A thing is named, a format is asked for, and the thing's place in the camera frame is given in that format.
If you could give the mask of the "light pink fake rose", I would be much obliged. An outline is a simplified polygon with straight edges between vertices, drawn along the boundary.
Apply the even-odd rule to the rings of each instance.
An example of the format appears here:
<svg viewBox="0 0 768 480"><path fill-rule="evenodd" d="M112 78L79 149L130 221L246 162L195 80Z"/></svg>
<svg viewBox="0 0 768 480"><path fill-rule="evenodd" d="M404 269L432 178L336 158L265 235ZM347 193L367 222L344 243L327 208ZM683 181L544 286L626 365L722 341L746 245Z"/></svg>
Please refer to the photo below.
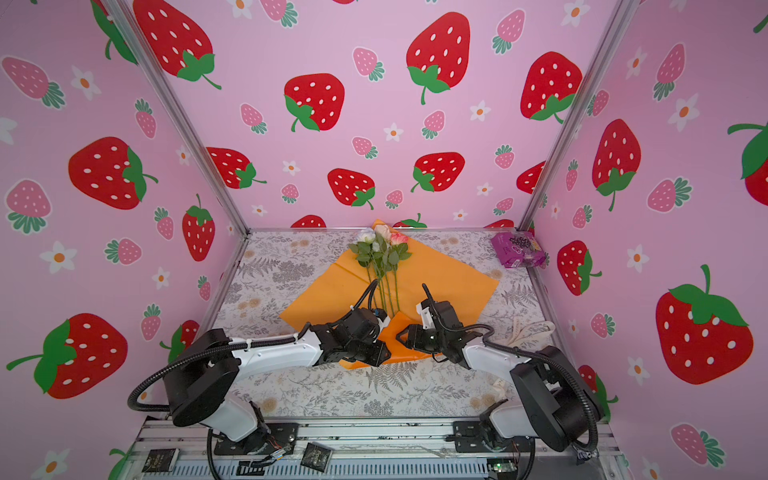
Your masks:
<svg viewBox="0 0 768 480"><path fill-rule="evenodd" d="M384 265L384 255L385 255L385 250L386 250L386 243L385 243L385 240L384 240L384 238L382 236L382 234L384 233L384 227L385 226L387 226L387 225L385 225L385 224L377 224L374 227L374 232L375 232L375 238L380 242L381 248L383 250L383 258L381 260L381 263L382 263L383 270L386 272L385 265ZM392 301L392 298L390 296L389 282L388 282L388 275L387 275L387 273L386 273L386 277L385 277L385 289L386 289L387 296L389 298L390 306L392 307L392 313L389 314L389 316L393 317L395 315L395 312L394 312L394 307L393 307L393 301Z"/></svg>

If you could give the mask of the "orange wrapping paper sheet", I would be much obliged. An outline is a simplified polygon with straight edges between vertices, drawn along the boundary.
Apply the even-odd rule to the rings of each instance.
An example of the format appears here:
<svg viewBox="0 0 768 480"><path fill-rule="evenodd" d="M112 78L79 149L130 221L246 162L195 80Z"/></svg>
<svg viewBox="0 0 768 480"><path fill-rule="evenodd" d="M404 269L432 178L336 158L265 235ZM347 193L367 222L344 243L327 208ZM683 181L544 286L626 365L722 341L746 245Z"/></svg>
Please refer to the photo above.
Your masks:
<svg viewBox="0 0 768 480"><path fill-rule="evenodd" d="M412 238L406 242L408 259L398 264L377 287L374 304L386 310L391 324L382 332L392 358L391 364L426 359L424 353L409 350L395 336L421 318L417 306L426 295L426 284L437 301L448 301L459 320L472 325L490 301L499 281ZM359 265L347 248L299 297L280 314L288 325L299 329L306 323L325 324L346 313L375 277L371 268Z"/></svg>

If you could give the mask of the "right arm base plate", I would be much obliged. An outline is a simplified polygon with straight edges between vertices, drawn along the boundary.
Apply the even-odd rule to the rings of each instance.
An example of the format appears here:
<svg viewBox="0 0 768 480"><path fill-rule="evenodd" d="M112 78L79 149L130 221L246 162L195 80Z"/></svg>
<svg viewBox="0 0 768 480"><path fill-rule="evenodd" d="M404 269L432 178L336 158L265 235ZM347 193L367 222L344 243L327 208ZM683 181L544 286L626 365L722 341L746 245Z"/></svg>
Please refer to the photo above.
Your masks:
<svg viewBox="0 0 768 480"><path fill-rule="evenodd" d="M455 421L452 429L446 441L453 443L459 453L530 453L532 450L532 438L504 438L493 429L489 421Z"/></svg>

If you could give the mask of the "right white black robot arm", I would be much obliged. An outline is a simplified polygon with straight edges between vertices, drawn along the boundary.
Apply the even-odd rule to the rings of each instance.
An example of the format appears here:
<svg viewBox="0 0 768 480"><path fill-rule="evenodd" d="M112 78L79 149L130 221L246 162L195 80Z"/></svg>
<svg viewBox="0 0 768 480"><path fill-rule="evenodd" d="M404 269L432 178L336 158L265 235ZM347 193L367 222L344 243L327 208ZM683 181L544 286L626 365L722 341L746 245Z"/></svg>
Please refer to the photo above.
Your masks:
<svg viewBox="0 0 768 480"><path fill-rule="evenodd" d="M476 436L486 449L501 451L528 437L557 452L597 453L604 410L560 349L531 352L502 345L493 340L491 326L463 325L448 301L426 299L417 311L422 323L398 332L400 344L514 386L518 403L501 400L479 416Z"/></svg>

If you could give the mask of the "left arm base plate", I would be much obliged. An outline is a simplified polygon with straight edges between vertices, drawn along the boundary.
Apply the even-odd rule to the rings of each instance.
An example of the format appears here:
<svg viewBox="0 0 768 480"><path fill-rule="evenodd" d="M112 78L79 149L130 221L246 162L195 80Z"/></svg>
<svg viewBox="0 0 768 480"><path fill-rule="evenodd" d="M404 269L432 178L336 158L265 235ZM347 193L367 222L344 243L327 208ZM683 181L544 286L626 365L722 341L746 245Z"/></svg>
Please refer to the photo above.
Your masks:
<svg viewBox="0 0 768 480"><path fill-rule="evenodd" d="M278 454L292 454L296 446L299 424L294 422L267 423L240 441L226 437L218 439L213 453L218 456L255 455L266 457Z"/></svg>

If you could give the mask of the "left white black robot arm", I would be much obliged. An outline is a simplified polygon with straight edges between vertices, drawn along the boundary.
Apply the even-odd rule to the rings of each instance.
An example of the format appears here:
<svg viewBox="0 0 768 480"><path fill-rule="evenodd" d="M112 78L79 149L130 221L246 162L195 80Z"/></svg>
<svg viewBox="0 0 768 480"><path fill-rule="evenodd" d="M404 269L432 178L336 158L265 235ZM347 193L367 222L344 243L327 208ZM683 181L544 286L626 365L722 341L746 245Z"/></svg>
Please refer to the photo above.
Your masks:
<svg viewBox="0 0 768 480"><path fill-rule="evenodd" d="M294 367L361 362L378 367L391 358L379 339L390 323L379 308L354 307L327 324L306 324L298 333L261 340L204 333L166 367L143 380L127 405L138 412L170 415L177 427L204 425L235 444L272 435L259 408L230 394L236 381Z"/></svg>

